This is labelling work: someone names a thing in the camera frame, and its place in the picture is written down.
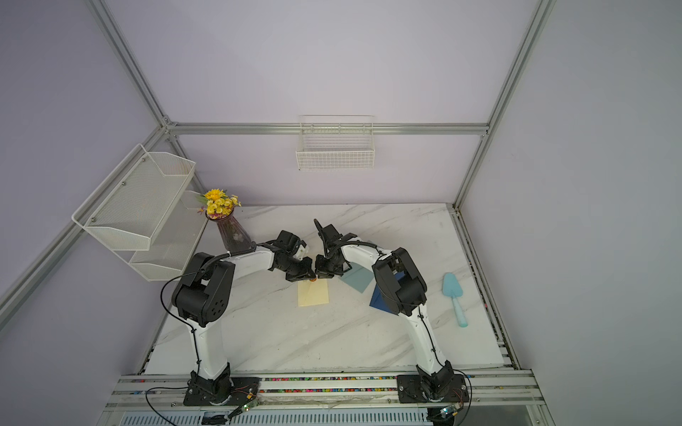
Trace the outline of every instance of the yellow envelope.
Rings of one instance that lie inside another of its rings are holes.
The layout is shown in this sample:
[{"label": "yellow envelope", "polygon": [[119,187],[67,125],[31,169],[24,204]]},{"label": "yellow envelope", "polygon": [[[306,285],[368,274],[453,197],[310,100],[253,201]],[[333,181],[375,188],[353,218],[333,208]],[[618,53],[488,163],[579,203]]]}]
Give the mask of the yellow envelope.
[{"label": "yellow envelope", "polygon": [[329,303],[329,289],[326,279],[298,282],[299,306],[324,305]]}]

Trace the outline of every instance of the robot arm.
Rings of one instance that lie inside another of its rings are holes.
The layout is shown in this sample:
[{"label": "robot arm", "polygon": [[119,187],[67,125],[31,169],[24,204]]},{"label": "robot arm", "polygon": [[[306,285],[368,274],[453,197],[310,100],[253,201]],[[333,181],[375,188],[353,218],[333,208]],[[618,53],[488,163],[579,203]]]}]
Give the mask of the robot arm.
[{"label": "robot arm", "polygon": [[407,325],[417,354],[417,371],[424,397],[429,401],[441,400],[449,392],[454,373],[436,342],[428,318],[426,282],[407,250],[398,248],[391,252],[362,241],[355,234],[342,236],[333,225],[323,228],[317,220],[314,222],[325,252],[315,261],[317,276],[343,275],[351,269],[351,262],[374,271],[386,306]]},{"label": "robot arm", "polygon": [[[227,309],[232,282],[275,268],[284,271],[291,282],[314,279],[312,259],[304,257],[307,252],[305,241],[282,231],[276,240],[260,244],[249,253],[234,257],[197,253],[192,257],[186,270],[196,273],[180,279],[171,299],[194,334],[192,345],[196,341],[198,371],[192,372],[190,399],[198,399],[200,404],[221,405],[230,397],[230,365],[225,358],[221,323],[217,320]],[[190,405],[187,397],[185,405]]]}]

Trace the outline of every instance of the white wire basket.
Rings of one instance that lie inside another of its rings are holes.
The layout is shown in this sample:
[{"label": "white wire basket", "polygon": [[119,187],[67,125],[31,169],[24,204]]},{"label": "white wire basket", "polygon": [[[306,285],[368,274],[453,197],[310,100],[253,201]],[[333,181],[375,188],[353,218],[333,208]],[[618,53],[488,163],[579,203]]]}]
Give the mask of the white wire basket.
[{"label": "white wire basket", "polygon": [[112,251],[150,250],[194,176],[195,163],[186,158],[147,152],[142,145],[133,154],[139,156],[137,162],[95,211],[85,218],[79,215],[88,198],[72,216]]},{"label": "white wire basket", "polygon": [[299,170],[374,168],[372,125],[301,124],[296,158]]},{"label": "white wire basket", "polygon": [[135,252],[128,261],[147,281],[167,281],[181,275],[187,267],[208,222],[199,210],[202,204],[198,196],[193,191],[182,193],[149,250]]}]

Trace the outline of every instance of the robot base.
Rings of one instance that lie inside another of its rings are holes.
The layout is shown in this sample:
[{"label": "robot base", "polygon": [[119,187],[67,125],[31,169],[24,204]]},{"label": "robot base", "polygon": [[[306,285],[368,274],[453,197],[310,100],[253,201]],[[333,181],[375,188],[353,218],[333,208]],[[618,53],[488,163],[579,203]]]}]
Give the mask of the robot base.
[{"label": "robot base", "polygon": [[[426,399],[421,391],[421,378],[418,374],[404,374],[396,377],[398,381],[398,401],[402,404],[412,404],[415,402],[431,402]],[[455,374],[450,382],[450,390],[438,402],[461,402],[469,401],[469,390],[466,387],[464,376]]]},{"label": "robot base", "polygon": [[258,386],[261,383],[261,378],[259,377],[232,377],[228,380],[231,381],[232,389],[228,394],[225,401],[214,401],[213,395],[208,393],[206,390],[202,389],[196,384],[192,384],[189,381],[189,389],[185,393],[185,399],[182,402],[183,405],[187,407],[201,407],[201,406],[242,406],[251,399],[248,399],[248,393],[251,392],[253,395],[258,395]]}]

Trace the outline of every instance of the purple vase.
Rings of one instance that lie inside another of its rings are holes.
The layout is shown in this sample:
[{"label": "purple vase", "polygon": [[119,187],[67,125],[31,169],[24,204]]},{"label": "purple vase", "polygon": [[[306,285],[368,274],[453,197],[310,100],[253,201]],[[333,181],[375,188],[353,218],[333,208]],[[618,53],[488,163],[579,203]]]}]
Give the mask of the purple vase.
[{"label": "purple vase", "polygon": [[218,225],[222,243],[230,253],[250,253],[256,251],[256,243],[251,241],[248,232],[244,230],[237,218],[230,213],[222,219],[208,219]]}]

